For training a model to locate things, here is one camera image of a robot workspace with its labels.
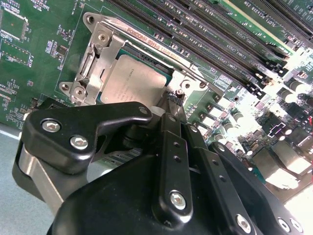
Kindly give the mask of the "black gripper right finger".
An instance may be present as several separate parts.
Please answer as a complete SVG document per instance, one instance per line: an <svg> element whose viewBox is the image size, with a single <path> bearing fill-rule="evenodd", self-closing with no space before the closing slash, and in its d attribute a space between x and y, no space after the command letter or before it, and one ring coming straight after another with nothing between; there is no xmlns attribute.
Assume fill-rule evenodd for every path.
<svg viewBox="0 0 313 235"><path fill-rule="evenodd" d="M279 199L223 144L206 145L176 106L190 159L198 167L221 235L303 235L305 230Z"/></svg>

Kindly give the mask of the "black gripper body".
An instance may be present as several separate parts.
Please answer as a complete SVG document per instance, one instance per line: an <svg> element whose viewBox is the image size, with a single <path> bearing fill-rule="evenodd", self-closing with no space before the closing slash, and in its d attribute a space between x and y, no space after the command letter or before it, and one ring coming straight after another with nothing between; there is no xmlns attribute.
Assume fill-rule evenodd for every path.
<svg viewBox="0 0 313 235"><path fill-rule="evenodd" d="M207 195L199 173L190 171L191 220L176 228L152 211L158 159L138 157L70 195L48 230L50 235L232 235Z"/></svg>

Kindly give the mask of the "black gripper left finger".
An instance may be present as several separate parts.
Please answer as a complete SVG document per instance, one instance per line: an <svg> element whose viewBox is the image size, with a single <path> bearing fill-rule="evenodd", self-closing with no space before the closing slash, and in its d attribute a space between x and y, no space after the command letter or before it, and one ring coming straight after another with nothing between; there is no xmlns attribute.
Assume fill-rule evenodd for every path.
<svg viewBox="0 0 313 235"><path fill-rule="evenodd" d="M158 159L152 211L165 225L193 215L187 143L178 102L40 109L26 117L13 177L56 216L78 189L138 158Z"/></svg>

